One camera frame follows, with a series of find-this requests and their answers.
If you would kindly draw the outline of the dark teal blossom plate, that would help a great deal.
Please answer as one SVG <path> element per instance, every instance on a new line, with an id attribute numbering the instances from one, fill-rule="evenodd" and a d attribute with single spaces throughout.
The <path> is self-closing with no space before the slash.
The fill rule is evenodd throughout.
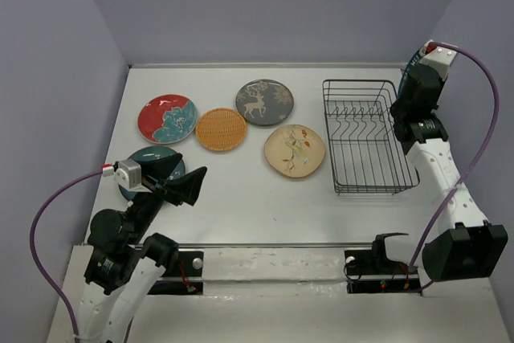
<path id="1" fill-rule="evenodd" d="M 172 156 L 176 153 L 174 149 L 163 145 L 152 145 L 141 148 L 133 153 L 129 158 L 134 161 L 155 161 L 163 157 Z M 174 168 L 173 172 L 168 176 L 169 180 L 182 177 L 186 173 L 186 165 L 184 161 L 180 161 Z M 118 186 L 121 195 L 126 201 L 132 201 L 136 195 L 135 192 L 127 191 L 122 186 Z"/>

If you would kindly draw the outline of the white plate teal lettered rim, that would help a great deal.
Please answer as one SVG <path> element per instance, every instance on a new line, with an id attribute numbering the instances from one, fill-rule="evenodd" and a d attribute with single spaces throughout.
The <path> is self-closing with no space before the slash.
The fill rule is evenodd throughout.
<path id="1" fill-rule="evenodd" d="M 403 73 L 402 78 L 400 80 L 400 84 L 398 86 L 398 93 L 402 92 L 403 86 L 406 84 L 407 76 L 409 75 L 409 72 L 412 67 L 414 67 L 426 54 L 426 46 L 421 46 L 410 58 L 409 62 L 407 63 Z"/>

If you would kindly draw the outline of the orange woven basket plate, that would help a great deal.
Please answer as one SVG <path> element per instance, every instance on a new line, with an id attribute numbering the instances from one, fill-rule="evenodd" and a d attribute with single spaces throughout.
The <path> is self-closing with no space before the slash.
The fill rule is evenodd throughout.
<path id="1" fill-rule="evenodd" d="M 247 122 L 235 110 L 215 108 L 203 114 L 196 125 L 198 142 L 214 152 L 225 152 L 239 146 L 247 134 Z"/>

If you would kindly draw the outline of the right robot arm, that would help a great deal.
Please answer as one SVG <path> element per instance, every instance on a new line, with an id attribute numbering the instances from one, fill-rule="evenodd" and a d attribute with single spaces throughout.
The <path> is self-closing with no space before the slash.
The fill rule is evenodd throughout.
<path id="1" fill-rule="evenodd" d="M 505 227 L 478 208 L 456 168 L 449 137 L 435 115 L 445 82 L 437 70 L 418 63 L 404 74 L 390 108 L 394 135 L 438 207 L 416 243 L 409 267 L 431 282 L 489 277 L 508 242 Z"/>

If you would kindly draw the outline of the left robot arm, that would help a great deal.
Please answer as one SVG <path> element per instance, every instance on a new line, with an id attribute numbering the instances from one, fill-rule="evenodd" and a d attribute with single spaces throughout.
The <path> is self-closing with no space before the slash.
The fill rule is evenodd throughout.
<path id="1" fill-rule="evenodd" d="M 190 280 L 202 270 L 193 264 L 197 258 L 180 252 L 178 243 L 167 236 L 147 233 L 165 203 L 193 206 L 199 198 L 207 168 L 171 178 L 181 161 L 182 155 L 175 153 L 103 166 L 103 176 L 114 178 L 135 196 L 125 210 L 100 210 L 90 222 L 87 243 L 92 254 L 77 313 L 77 341 L 124 342 L 148 294 L 202 292 L 202 284 Z"/>

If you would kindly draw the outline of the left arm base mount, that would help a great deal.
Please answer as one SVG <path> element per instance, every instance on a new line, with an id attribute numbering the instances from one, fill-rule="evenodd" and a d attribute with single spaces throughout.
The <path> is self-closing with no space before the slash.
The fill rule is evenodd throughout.
<path id="1" fill-rule="evenodd" d="M 149 290 L 150 296 L 200 296 L 203 294 L 204 251 L 180 250 L 177 262 Z"/>

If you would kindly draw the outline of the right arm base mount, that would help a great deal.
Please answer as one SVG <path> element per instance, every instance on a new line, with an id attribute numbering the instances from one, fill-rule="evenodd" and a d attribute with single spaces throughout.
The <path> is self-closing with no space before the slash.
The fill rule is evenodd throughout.
<path id="1" fill-rule="evenodd" d="M 348 294 L 422 292 L 417 271 L 386 256 L 386 240 L 404 233 L 379 234 L 365 249 L 345 250 L 343 273 Z"/>

